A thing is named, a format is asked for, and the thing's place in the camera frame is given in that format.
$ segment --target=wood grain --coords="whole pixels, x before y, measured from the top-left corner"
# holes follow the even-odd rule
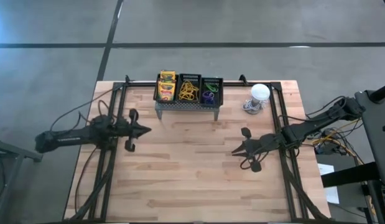
[[[94,97],[111,87],[112,82],[98,82]],[[297,82],[282,81],[282,88],[288,115],[304,118]],[[241,170],[239,163],[242,158],[232,157],[230,153],[244,140],[240,131],[242,127],[248,127],[255,138],[274,132],[269,105],[257,115],[247,114],[241,109],[249,96],[249,89],[226,87],[224,105],[220,108],[218,121],[214,121],[213,113],[188,111],[164,111],[162,120],[158,120],[152,100],[153,88],[128,88],[124,116],[128,116],[129,109],[137,109],[139,123],[152,128],[152,131],[136,141],[134,153],[125,151],[126,139],[120,139],[107,221],[290,220],[278,152],[273,151],[266,157],[259,173]],[[109,94],[102,97],[106,102],[109,99]],[[89,119],[98,116],[97,106],[97,102],[92,104]],[[93,149],[89,145],[81,147],[65,218],[74,214],[75,186]],[[92,190],[98,154],[99,151],[95,152],[83,176],[78,206]],[[314,152],[309,147],[301,147],[297,160],[304,190],[329,216]]]

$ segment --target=white paper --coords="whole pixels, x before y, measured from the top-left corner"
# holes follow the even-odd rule
[[[319,173],[321,175],[329,174],[335,171],[332,165],[318,164]],[[325,193],[327,195],[327,201],[329,203],[339,204],[339,195],[337,194],[337,187],[327,187],[325,188]]]

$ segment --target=gray floor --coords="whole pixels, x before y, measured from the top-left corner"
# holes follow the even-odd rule
[[[106,42],[116,0],[0,0],[0,43]],[[125,0],[114,42],[385,42],[382,0]],[[0,49],[0,138],[27,149],[56,117],[91,99],[103,49]],[[298,80],[306,111],[385,83],[385,48],[113,49],[104,80],[161,69],[228,80]],[[81,112],[87,114],[88,108]],[[77,114],[55,129],[74,124]],[[349,137],[373,160],[364,130]],[[7,223],[59,221],[78,147],[25,162]],[[337,220],[362,222],[336,207]]]

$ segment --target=white round object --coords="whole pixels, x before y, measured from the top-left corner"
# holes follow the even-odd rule
[[[252,96],[256,100],[268,100],[269,98],[269,89],[264,84],[255,84],[252,87]]]

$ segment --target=black mesh basket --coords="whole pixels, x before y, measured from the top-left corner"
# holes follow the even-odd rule
[[[176,99],[179,102],[183,102],[183,103],[199,103],[200,90],[201,90],[201,88],[200,88],[201,79],[202,79],[202,76],[198,75],[198,74],[180,74],[179,75],[179,84],[178,84],[178,87],[177,87],[177,97],[176,97]],[[198,90],[197,94],[194,96],[193,100],[180,99],[179,94],[180,94],[181,86],[182,86],[182,84],[185,81],[190,81],[192,83],[192,85],[194,85],[195,87],[199,88],[199,90]]]
[[[210,91],[206,85],[214,86],[218,89],[214,93],[213,103],[210,100],[204,99],[202,96],[204,92]],[[219,108],[223,105],[223,79],[222,78],[202,78],[202,86],[200,91],[200,104],[205,107]]]
[[[155,85],[155,92],[154,92],[154,100],[156,100],[156,102],[158,103],[175,103],[176,99],[177,99],[177,95],[178,95],[178,92],[177,92],[177,85],[178,85],[178,80],[179,80],[179,75],[175,75],[175,90],[174,90],[174,97],[173,97],[173,100],[160,100],[157,95],[157,84],[159,82],[159,79],[160,79],[160,74],[157,74],[157,78],[156,78],[156,85]]]

